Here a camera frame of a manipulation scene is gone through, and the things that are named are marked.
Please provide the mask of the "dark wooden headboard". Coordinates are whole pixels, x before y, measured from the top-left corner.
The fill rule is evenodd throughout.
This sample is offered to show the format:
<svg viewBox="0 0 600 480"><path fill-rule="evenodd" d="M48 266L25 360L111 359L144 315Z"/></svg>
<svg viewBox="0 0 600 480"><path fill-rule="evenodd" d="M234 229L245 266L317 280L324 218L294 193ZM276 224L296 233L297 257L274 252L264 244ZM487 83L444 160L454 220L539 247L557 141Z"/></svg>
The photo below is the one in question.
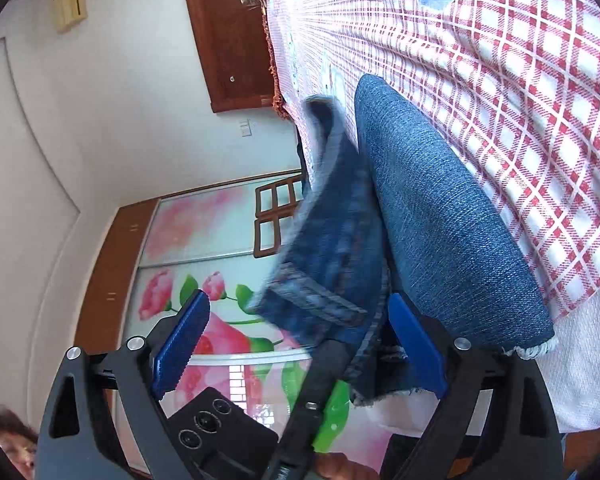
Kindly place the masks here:
<svg viewBox="0 0 600 480"><path fill-rule="evenodd" d="M214 113L268 107L274 96L269 54L257 4L186 0Z"/></svg>

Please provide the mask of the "white wall switch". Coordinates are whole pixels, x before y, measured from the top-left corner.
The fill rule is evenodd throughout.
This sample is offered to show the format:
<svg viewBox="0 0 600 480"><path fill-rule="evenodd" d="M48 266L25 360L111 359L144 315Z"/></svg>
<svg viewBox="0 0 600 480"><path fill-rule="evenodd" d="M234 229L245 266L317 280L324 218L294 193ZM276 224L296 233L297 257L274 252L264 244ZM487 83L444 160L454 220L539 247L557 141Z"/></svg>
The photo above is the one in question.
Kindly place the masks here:
<svg viewBox="0 0 600 480"><path fill-rule="evenodd" d="M252 136L252 129L249 120L244 120L239 124L240 134L242 136Z"/></svg>

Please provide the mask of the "pink checked bed sheet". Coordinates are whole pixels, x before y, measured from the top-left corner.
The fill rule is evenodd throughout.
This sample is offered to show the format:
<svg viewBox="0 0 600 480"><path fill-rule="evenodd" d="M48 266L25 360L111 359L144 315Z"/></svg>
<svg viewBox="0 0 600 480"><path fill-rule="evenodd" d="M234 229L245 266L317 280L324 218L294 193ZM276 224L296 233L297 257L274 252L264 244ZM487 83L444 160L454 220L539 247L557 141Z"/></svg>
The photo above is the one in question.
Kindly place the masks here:
<svg viewBox="0 0 600 480"><path fill-rule="evenodd" d="M594 0L267 0L283 105L353 106L382 77L478 179L555 318L600 307L600 9Z"/></svg>

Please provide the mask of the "wooden chair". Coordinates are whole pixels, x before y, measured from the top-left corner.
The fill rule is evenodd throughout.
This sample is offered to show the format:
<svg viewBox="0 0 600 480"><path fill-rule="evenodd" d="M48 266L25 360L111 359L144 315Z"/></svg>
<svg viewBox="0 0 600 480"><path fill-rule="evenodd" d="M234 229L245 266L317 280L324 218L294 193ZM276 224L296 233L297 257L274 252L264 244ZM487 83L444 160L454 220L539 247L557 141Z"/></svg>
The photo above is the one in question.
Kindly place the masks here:
<svg viewBox="0 0 600 480"><path fill-rule="evenodd" d="M296 172L255 190L254 258L274 255L283 246L283 220L291 219L303 200L302 175Z"/></svg>

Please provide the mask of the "floral sliding wardrobe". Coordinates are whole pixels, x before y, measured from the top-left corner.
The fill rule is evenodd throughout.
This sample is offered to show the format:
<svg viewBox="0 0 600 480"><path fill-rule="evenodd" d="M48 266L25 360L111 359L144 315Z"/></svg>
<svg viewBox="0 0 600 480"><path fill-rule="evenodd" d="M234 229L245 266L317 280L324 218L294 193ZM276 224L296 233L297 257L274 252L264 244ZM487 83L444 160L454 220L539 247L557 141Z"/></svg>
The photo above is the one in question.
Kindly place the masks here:
<svg viewBox="0 0 600 480"><path fill-rule="evenodd" d="M91 354L114 350L187 309L193 353L163 411L214 388L282 432L309 358L245 306L274 263L253 254L255 243L274 240L271 226L255 222L257 208L300 192L298 176L282 174L121 208L87 286L76 344Z"/></svg>

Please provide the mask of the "blue denim jeans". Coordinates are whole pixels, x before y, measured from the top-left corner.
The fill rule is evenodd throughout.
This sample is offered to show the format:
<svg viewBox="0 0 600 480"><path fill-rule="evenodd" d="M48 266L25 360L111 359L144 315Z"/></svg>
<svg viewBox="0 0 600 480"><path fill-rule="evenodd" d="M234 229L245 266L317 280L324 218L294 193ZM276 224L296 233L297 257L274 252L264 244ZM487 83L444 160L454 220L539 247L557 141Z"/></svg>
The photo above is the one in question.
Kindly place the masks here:
<svg viewBox="0 0 600 480"><path fill-rule="evenodd" d="M535 278L492 202L414 104L382 78L340 103L310 96L315 180L251 312L316 349L347 347L357 405L420 389L388 319L393 292L478 347L534 359L556 347Z"/></svg>

